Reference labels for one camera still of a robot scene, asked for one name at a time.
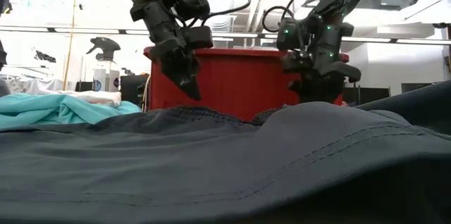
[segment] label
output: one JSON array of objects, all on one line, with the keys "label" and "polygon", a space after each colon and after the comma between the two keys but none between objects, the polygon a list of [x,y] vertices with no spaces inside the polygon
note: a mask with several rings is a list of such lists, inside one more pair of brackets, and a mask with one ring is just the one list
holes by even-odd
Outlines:
[{"label": "label", "polygon": [[117,92],[119,91],[119,76],[120,72],[117,70],[111,70],[110,71],[110,80],[109,80],[109,88],[108,91],[110,92]]},{"label": "label", "polygon": [[94,69],[94,77],[92,79],[92,91],[105,91],[106,86],[106,70]]}]

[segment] white cloth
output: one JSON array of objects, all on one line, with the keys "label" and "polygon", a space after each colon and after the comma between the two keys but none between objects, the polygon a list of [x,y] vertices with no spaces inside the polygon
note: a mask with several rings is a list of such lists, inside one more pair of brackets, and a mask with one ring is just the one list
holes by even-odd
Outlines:
[{"label": "white cloth", "polygon": [[[67,82],[66,90],[75,90],[76,82]],[[64,89],[64,81],[62,80],[38,80],[33,79],[30,81],[30,86],[27,91],[28,94],[37,94],[41,89],[60,91]]]},{"label": "white cloth", "polygon": [[90,104],[103,104],[110,107],[119,107],[122,100],[122,94],[120,92],[75,92],[72,90],[66,91],[52,91],[47,89],[39,89],[36,95],[46,95],[46,94],[67,94],[77,99],[87,101]]},{"label": "white cloth", "polygon": [[[63,90],[63,81],[62,80],[21,80],[21,79],[12,79],[7,80],[6,84],[10,89],[11,93],[25,93],[25,94],[38,94],[40,90],[51,90],[51,91],[59,91]],[[66,89],[67,90],[75,90],[76,82],[67,82]]]}]

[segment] stitched seam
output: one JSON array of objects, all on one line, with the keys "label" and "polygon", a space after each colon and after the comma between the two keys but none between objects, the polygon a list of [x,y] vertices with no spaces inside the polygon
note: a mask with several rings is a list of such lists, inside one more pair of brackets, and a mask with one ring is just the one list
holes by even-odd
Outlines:
[{"label": "stitched seam", "polygon": [[[304,159],[304,158],[310,157],[310,156],[314,155],[314,154],[315,154],[316,152],[318,152],[318,151],[321,151],[321,150],[324,150],[324,149],[326,149],[326,148],[328,148],[328,147],[331,147],[331,146],[333,146],[334,144],[337,144],[338,142],[341,142],[341,141],[343,141],[344,139],[347,139],[348,137],[351,137],[351,136],[353,136],[353,135],[359,134],[359,133],[361,133],[361,132],[365,132],[365,131],[367,131],[367,130],[372,130],[372,129],[382,129],[382,128],[387,128],[387,127],[391,127],[391,128],[403,128],[403,127],[411,127],[411,125],[379,125],[379,126],[374,126],[374,127],[367,127],[367,128],[364,128],[364,129],[361,129],[361,130],[352,132],[352,133],[350,133],[350,134],[348,134],[348,135],[345,135],[344,137],[341,137],[341,138],[335,140],[334,142],[331,142],[331,143],[327,144],[326,146],[323,146],[323,147],[321,147],[321,148],[319,148],[319,149],[316,149],[316,150],[314,150],[314,151],[312,151],[312,152],[310,152],[310,153],[308,153],[308,154],[306,154],[306,155],[304,155],[304,156],[302,156],[302,157],[299,157],[299,158],[295,159],[294,161],[291,161],[291,162],[289,162],[289,163],[286,163],[286,164],[283,165],[281,168],[275,170],[275,171],[272,172],[270,175],[267,175],[265,178],[260,179],[259,181],[255,182],[254,184],[258,184],[258,183],[260,183],[260,182],[263,182],[265,179],[270,178],[272,175],[275,175],[277,172],[280,172],[280,171],[283,170],[284,168],[287,168],[288,166],[291,166],[291,165],[297,163],[298,161],[301,161],[301,160]],[[18,189],[6,189],[6,188],[0,188],[0,189],[6,190],[6,191],[10,191],[10,192],[13,192],[13,191],[15,191],[15,192],[28,192],[28,191],[22,191],[22,190],[18,190]],[[240,191],[235,191],[235,192],[217,192],[217,193],[206,193],[206,194],[188,195],[188,196],[185,196],[184,198],[187,198],[187,199],[188,199],[188,198],[194,198],[194,197],[215,196],[215,195],[220,195],[220,194],[223,194],[223,195],[227,195],[227,194],[240,194],[240,193],[244,193],[246,190],[247,190],[247,189],[242,189],[242,190],[240,190]],[[58,194],[58,193],[52,193],[52,192],[29,192],[29,193],[34,193],[34,194],[44,194],[44,195],[54,195],[54,194]],[[111,195],[123,195],[123,196],[136,197],[136,198],[141,198],[141,199],[154,200],[154,199],[152,199],[151,197],[140,196],[140,195],[134,195],[134,194],[121,194],[121,193],[114,193],[114,192],[81,192],[81,193],[79,193],[79,194],[81,194],[81,195],[111,194]]]},{"label": "stitched seam", "polygon": [[380,113],[379,113],[379,112],[377,112],[377,111],[371,111],[371,112],[372,112],[372,114],[376,114],[376,115],[379,115],[379,116],[381,116],[381,117],[383,117],[383,118],[388,118],[388,119],[390,119],[391,121],[395,121],[395,122],[397,122],[397,123],[405,123],[404,121],[400,121],[400,120],[397,120],[397,119],[391,118],[391,117],[389,117],[389,116],[386,116],[386,115],[380,114]]},{"label": "stitched seam", "polygon": [[[387,136],[391,136],[391,137],[397,137],[397,136],[407,136],[407,135],[411,135],[411,136],[420,136],[420,135],[426,135],[428,134],[427,132],[419,132],[419,133],[413,133],[413,132],[408,132],[408,133],[397,133],[397,134],[385,134],[385,135],[375,135],[375,136],[371,136],[371,137],[367,137],[365,139],[362,139],[360,141],[354,142],[346,147],[343,147],[337,151],[331,152],[325,156],[322,156],[316,160],[313,160],[312,162],[308,163],[305,166],[302,166],[302,168],[306,168],[308,166],[310,166],[313,163],[316,163],[318,161],[324,160],[325,158],[330,158],[336,154],[339,154],[341,152],[343,152],[346,149],[349,149],[351,147],[355,147],[358,144],[362,143],[362,142],[366,142],[370,139],[376,139],[379,137],[387,137]],[[199,203],[206,203],[206,202],[217,202],[217,201],[237,201],[237,200],[241,200],[241,199],[246,199],[247,197],[253,196],[254,194],[259,193],[261,190],[266,189],[267,187],[271,186],[272,184],[274,184],[275,182],[279,181],[279,179],[281,179],[281,177],[272,180],[271,182],[269,182],[267,185],[261,186],[259,189],[255,189],[253,192],[250,192],[249,194],[246,194],[242,197],[235,197],[235,198],[222,198],[222,199],[207,199],[207,200],[198,200],[198,201],[192,201],[192,202],[171,202],[171,203],[167,203],[167,204],[149,204],[149,205],[143,205],[143,204],[131,204],[131,203],[125,203],[125,202],[120,202],[120,201],[101,201],[101,200],[78,200],[78,201],[66,201],[66,200],[61,200],[61,201],[23,201],[23,200],[15,200],[15,199],[0,199],[0,201],[15,201],[15,202],[23,202],[23,203],[78,203],[78,204],[103,204],[103,203],[110,203],[110,204],[122,204],[122,205],[127,205],[127,206],[135,206],[135,207],[143,207],[143,208],[151,208],[151,207],[157,207],[157,206],[172,206],[172,205],[186,205],[186,204],[199,204]]]}]

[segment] white bottle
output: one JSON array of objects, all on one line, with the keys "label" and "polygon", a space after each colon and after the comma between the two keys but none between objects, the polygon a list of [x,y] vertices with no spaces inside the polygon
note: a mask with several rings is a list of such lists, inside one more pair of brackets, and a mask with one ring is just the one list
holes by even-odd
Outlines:
[{"label": "white bottle", "polygon": [[113,58],[103,56],[94,68],[92,81],[93,91],[117,92],[119,91],[119,77],[121,69]]}]

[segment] dark gray fabric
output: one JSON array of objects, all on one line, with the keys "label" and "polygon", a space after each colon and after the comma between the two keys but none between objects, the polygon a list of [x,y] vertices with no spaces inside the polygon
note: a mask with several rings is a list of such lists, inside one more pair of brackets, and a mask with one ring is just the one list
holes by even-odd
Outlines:
[{"label": "dark gray fabric", "polygon": [[364,111],[392,111],[413,125],[451,135],[450,97],[451,81],[446,81],[356,108]]},{"label": "dark gray fabric", "polygon": [[22,127],[0,132],[0,223],[446,223],[450,157],[447,135],[324,103]]},{"label": "dark gray fabric", "polygon": [[4,97],[10,93],[11,93],[11,91],[9,90],[6,82],[4,80],[0,79],[0,97]]}]

